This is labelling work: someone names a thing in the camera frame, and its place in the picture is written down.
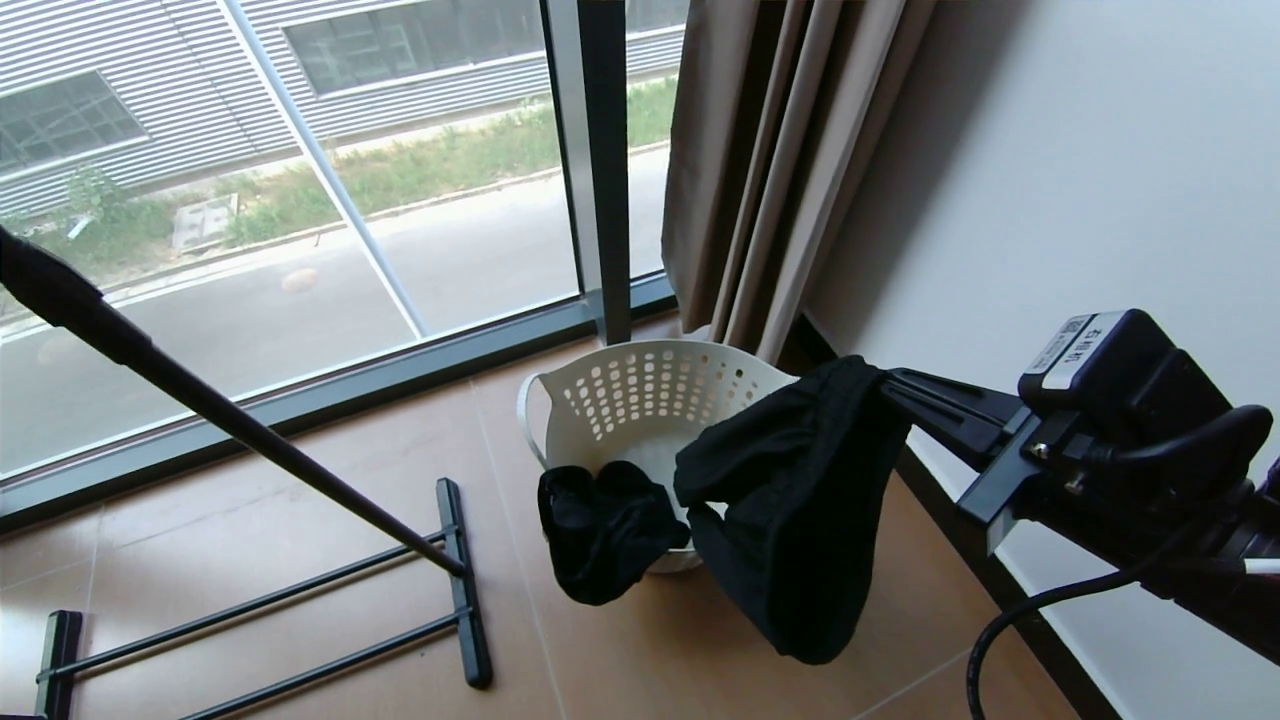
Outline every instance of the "brown curtain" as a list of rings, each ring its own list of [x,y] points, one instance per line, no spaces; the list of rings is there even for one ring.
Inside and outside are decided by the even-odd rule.
[[[933,0],[691,0],[662,256],[685,332],[774,361]]]

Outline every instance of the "white wall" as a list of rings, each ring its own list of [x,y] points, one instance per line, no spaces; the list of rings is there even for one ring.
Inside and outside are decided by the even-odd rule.
[[[1143,307],[1280,410],[1277,281],[1280,3],[940,3],[808,313],[840,351],[1015,392],[1068,316]],[[973,480],[911,447],[952,497]],[[1110,569],[1027,523],[1001,556],[1028,592]],[[1280,716],[1280,669],[1140,589],[1046,615],[1125,717]]]

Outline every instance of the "white plastic basket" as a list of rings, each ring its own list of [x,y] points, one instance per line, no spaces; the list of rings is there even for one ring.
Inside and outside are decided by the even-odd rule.
[[[529,391],[540,380],[552,398],[545,452],[529,425]],[[580,465],[598,473],[612,460],[635,462],[667,488],[676,518],[672,479],[676,452],[707,425],[718,423],[795,378],[736,347],[691,340],[626,342],[596,350],[550,373],[530,375],[516,398],[516,415],[543,469]],[[692,546],[672,550],[650,573],[696,568]]]

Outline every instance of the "road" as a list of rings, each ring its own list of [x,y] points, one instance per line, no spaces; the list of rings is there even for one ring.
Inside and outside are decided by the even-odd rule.
[[[660,266],[666,151],[631,160],[631,268]],[[370,223],[431,333],[577,292],[561,176]],[[413,342],[349,231],[119,309],[156,346],[241,396]],[[0,474],[183,409],[56,328],[0,345]]]

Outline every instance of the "baseboard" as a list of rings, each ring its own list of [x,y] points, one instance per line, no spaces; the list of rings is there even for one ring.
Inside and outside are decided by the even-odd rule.
[[[786,345],[780,365],[792,374],[801,374],[837,356],[805,316],[791,328]],[[902,447],[896,469],[916,501],[987,589],[991,600],[1002,610],[1027,600],[1023,587],[1004,562],[986,553],[982,534],[959,516],[951,497],[909,447]],[[1014,626],[1082,720],[1121,720],[1093,678],[1039,612]]]

